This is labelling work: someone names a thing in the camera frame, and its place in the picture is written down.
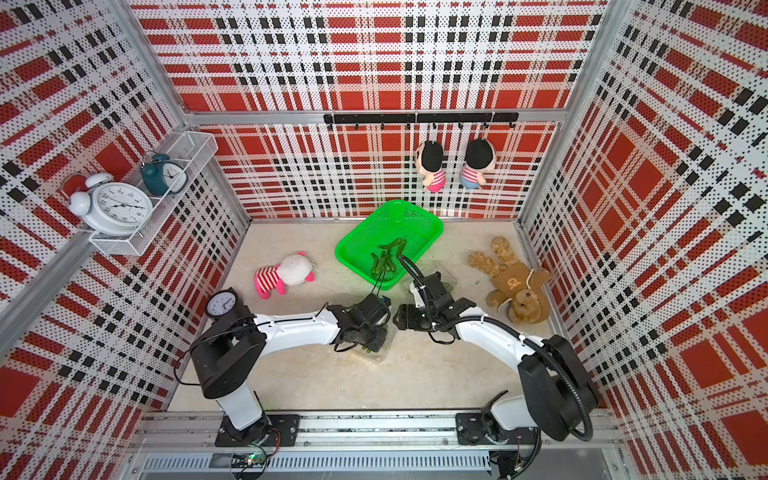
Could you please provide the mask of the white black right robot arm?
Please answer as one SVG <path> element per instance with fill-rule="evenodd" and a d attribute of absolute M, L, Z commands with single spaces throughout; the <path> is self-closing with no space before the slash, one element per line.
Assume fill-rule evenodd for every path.
<path fill-rule="evenodd" d="M 527 335 L 474 302 L 453 298 L 438 272 L 413 274 L 409 290 L 414 302 L 398 308 L 399 329 L 425 332 L 439 344 L 472 344 L 518 375 L 521 395 L 503 391 L 481 408 L 481 437 L 506 443 L 516 431 L 531 428 L 557 441 L 593 438 L 591 413 L 600 394 L 569 341 Z"/>

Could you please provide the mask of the small green pepper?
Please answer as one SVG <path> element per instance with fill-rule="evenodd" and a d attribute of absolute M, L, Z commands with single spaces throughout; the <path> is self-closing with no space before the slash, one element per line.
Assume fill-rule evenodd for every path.
<path fill-rule="evenodd" d="M 395 272 L 396 267 L 390 251 L 383 251 L 380 254 L 372 253 L 371 256 L 373 259 L 371 275 L 374 279 L 384 279 L 388 274 Z"/>
<path fill-rule="evenodd" d="M 379 248 L 382 251 L 386 251 L 386 252 L 392 252 L 393 250 L 395 250 L 397 255 L 401 255 L 406 244 L 407 244 L 407 241 L 405 238 L 397 238 L 391 241 L 389 244 L 379 245 Z"/>

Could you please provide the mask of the clear plastic clamshell with peppers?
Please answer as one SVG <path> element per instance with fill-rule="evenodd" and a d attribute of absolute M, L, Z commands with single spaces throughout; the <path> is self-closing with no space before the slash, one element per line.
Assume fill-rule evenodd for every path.
<path fill-rule="evenodd" d="M 352 353 L 361 359 L 381 363 L 387 356 L 396 334 L 396 327 L 385 325 L 376 331 L 372 342 L 355 347 Z"/>

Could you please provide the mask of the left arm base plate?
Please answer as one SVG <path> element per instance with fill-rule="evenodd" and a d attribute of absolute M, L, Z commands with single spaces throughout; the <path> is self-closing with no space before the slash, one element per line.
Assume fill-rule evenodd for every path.
<path fill-rule="evenodd" d="M 225 415 L 215 440 L 216 447 L 292 447 L 295 445 L 300 416 L 263 415 L 254 424 L 237 429 Z"/>

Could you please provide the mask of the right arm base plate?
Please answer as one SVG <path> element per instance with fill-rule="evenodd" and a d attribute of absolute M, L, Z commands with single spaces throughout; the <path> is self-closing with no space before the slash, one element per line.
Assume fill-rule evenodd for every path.
<path fill-rule="evenodd" d="M 455 415 L 458 443 L 480 445 L 533 445 L 538 430 L 533 427 L 505 429 L 490 413 L 470 412 Z"/>

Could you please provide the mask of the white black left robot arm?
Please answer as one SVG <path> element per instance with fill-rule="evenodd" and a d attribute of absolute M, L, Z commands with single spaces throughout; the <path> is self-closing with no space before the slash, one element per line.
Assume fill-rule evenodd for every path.
<path fill-rule="evenodd" d="M 388 298 L 370 293 L 352 306 L 326 304 L 275 316 L 251 312 L 233 289 L 219 291 L 205 307 L 210 328 L 189 349 L 203 396 L 218 403 L 236 431 L 254 427 L 266 419 L 248 384 L 260 357 L 312 345 L 377 352 L 386 340 L 390 306 Z"/>

